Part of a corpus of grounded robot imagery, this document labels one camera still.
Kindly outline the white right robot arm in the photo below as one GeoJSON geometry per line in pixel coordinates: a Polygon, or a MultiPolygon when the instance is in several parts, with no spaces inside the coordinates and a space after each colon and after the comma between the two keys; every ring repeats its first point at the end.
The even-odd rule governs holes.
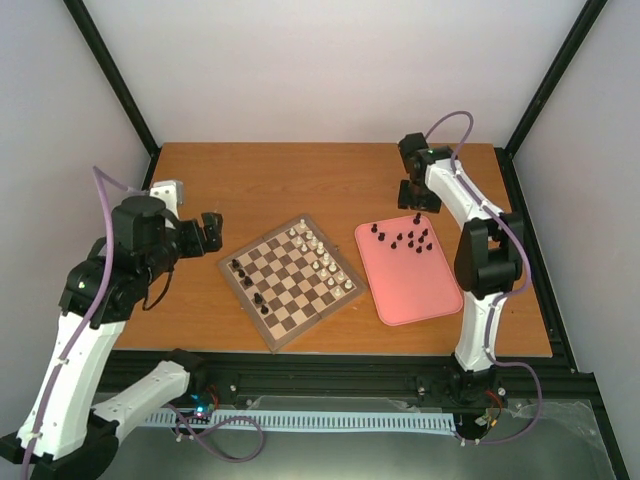
{"type": "Polygon", "coordinates": [[[405,135],[398,150],[409,178],[398,206],[416,213],[446,207],[461,229],[454,276],[464,291],[463,323],[449,367],[447,394],[458,405],[484,396],[495,378],[495,344],[507,295],[523,273],[524,224],[490,202],[451,148],[431,147],[421,133],[405,135]]]}

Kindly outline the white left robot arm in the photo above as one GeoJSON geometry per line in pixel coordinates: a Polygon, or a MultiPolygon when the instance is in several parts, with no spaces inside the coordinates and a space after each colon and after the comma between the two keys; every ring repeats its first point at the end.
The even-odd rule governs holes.
{"type": "Polygon", "coordinates": [[[135,306],[154,308],[152,283],[181,259],[222,247],[223,217],[181,221],[158,197],[133,196],[107,212],[106,235],[74,267],[59,305],[47,374],[21,428],[1,439],[1,455],[25,479],[96,479],[128,434],[151,413],[208,390],[203,360],[175,349],[111,402],[94,405],[106,361],[135,306]]]}

